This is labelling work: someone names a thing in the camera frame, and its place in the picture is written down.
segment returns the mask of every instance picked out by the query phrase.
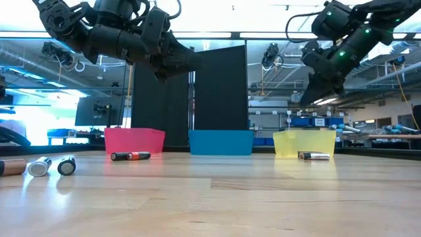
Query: pink bin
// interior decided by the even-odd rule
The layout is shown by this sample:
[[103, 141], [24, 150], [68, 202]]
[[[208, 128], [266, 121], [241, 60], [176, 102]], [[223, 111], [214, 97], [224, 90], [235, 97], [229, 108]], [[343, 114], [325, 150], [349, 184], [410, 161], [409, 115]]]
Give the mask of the pink bin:
[[114, 152], [148, 151], [161, 153], [165, 132], [151, 128], [106, 128], [105, 150]]

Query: yellow bin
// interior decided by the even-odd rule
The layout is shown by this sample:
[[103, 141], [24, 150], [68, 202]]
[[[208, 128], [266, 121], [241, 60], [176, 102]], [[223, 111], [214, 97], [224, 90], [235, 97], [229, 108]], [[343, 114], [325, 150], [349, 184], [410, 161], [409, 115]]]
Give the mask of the yellow bin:
[[334, 130], [290, 130], [274, 133], [276, 155], [281, 158], [298, 158], [298, 151], [335, 152]]

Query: blue storage box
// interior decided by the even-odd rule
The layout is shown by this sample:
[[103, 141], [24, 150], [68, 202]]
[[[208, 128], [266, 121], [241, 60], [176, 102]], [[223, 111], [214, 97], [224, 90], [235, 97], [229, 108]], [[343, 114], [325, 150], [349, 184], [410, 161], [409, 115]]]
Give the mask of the blue storage box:
[[273, 138], [267, 138], [266, 139], [266, 145], [275, 145], [274, 139]]
[[266, 145], [266, 138], [254, 138], [253, 145]]
[[253, 131], [190, 130], [192, 155], [251, 155]]
[[343, 118], [328, 118], [328, 126], [343, 124]]
[[311, 118], [292, 118], [291, 119], [291, 126], [310, 126]]

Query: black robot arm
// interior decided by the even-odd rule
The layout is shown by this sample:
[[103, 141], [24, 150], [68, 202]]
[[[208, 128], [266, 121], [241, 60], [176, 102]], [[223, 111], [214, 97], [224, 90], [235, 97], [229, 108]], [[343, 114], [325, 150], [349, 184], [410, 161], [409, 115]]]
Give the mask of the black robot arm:
[[322, 49], [316, 40], [311, 40], [303, 48], [301, 60], [314, 73], [309, 74], [301, 105], [334, 93], [343, 94], [345, 77], [379, 42], [390, 45], [395, 27], [419, 9], [421, 0], [375, 0], [353, 9], [339, 1], [326, 2], [312, 24], [312, 32], [332, 40], [334, 45]]
[[[106, 55], [128, 63], [147, 65], [160, 82], [197, 70], [202, 58], [180, 44], [170, 31], [169, 16], [148, 0], [96, 0], [69, 7], [63, 0], [32, 0], [51, 37], [81, 52], [92, 63]], [[145, 12], [139, 15], [140, 5]]]

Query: black partition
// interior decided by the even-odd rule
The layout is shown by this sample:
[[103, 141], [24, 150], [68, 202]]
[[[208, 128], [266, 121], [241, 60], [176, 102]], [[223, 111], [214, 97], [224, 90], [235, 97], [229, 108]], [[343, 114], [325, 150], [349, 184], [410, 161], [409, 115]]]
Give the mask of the black partition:
[[201, 53], [195, 73], [195, 130], [248, 130], [246, 47]]
[[187, 146], [188, 74], [160, 84], [154, 74], [136, 65], [132, 98], [132, 128], [166, 132], [165, 146]]

